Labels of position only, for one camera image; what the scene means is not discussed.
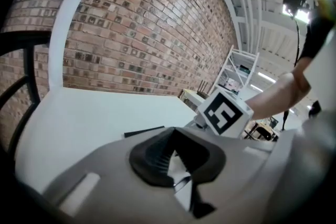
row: ceiling light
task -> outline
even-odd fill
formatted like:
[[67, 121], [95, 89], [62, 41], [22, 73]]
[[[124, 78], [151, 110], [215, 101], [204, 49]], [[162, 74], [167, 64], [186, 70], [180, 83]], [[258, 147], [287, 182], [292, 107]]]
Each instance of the ceiling light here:
[[254, 89], [256, 89], [256, 90], [258, 90], [258, 91], [260, 91], [260, 92], [263, 92], [263, 90], [262, 90], [262, 89], [259, 89], [258, 87], [255, 87], [255, 86], [254, 86], [254, 85], [252, 85], [252, 84], [251, 84], [251, 87], [252, 87], [252, 88], [254, 88]]
[[[283, 7], [282, 7], [282, 14], [284, 15], [287, 15], [287, 16], [292, 16], [290, 13], [288, 13], [286, 11], [286, 5], [284, 4]], [[306, 24], [308, 24], [310, 22], [310, 19], [309, 19], [309, 12], [304, 12], [302, 10], [298, 10], [296, 16], [295, 16], [295, 19], [298, 19]]]
[[265, 75], [265, 74], [263, 74], [263, 73], [260, 73], [260, 72], [259, 72], [258, 75], [261, 76], [261, 77], [263, 77], [264, 79], [269, 80], [269, 81], [272, 82], [272, 83], [275, 83], [275, 82], [276, 82], [274, 79], [270, 78], [269, 76], [267, 76], [267, 75]]

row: black t-shirt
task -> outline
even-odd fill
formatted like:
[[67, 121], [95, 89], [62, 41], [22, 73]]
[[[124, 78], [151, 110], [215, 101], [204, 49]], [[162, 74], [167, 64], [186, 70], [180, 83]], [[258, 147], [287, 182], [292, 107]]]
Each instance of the black t-shirt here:
[[334, 22], [326, 18], [314, 18], [307, 26], [306, 41], [304, 42], [301, 58], [314, 58], [323, 46]]

